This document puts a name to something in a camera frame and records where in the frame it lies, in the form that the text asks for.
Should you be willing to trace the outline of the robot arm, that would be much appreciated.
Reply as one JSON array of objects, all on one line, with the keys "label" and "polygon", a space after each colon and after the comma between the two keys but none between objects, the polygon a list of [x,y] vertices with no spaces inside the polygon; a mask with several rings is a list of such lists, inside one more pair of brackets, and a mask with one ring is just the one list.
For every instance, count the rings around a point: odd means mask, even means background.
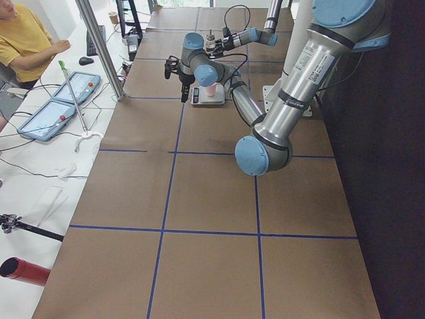
[{"label": "robot arm", "polygon": [[335,63],[347,53],[382,48],[390,36],[390,1],[314,1],[299,57],[270,109],[264,110],[254,101],[239,71],[219,62],[219,58],[249,43],[275,45],[281,6],[280,1],[271,2],[261,30],[250,27],[239,33],[224,31],[212,52],[205,50],[200,34],[188,33],[181,57],[169,57],[165,63],[165,76],[176,74],[181,81],[182,101],[188,99],[193,83],[203,87],[223,85],[251,129],[234,151],[239,168],[248,175],[264,175],[287,166],[293,154],[290,134]]},{"label": "robot arm", "polygon": [[[212,31],[210,31],[210,33],[206,36],[206,51],[212,56],[220,57],[224,56],[225,51],[231,51],[235,48],[242,47],[249,43],[260,43],[263,45],[274,46],[278,40],[278,36],[276,34],[276,27],[278,25],[282,2],[282,0],[275,0],[271,2],[263,30],[259,30],[256,27],[248,26],[251,14],[247,6],[231,6],[226,10],[224,14],[224,27],[222,29],[223,39],[215,39],[214,35],[212,34]],[[240,31],[238,33],[231,33],[226,21],[226,16],[228,12],[235,7],[243,7],[248,10],[248,21],[246,22],[243,31]]]}]

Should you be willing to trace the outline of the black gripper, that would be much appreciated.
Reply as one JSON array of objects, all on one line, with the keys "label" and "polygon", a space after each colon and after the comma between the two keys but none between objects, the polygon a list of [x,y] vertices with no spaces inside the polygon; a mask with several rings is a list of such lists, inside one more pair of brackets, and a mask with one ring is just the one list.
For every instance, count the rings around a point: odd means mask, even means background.
[{"label": "black gripper", "polygon": [[232,50],[231,38],[215,40],[215,48],[207,48],[208,53],[224,52],[224,51],[231,51],[231,50]]},{"label": "black gripper", "polygon": [[190,86],[195,82],[195,76],[180,69],[179,80],[182,83],[181,102],[186,102],[189,98]]}]

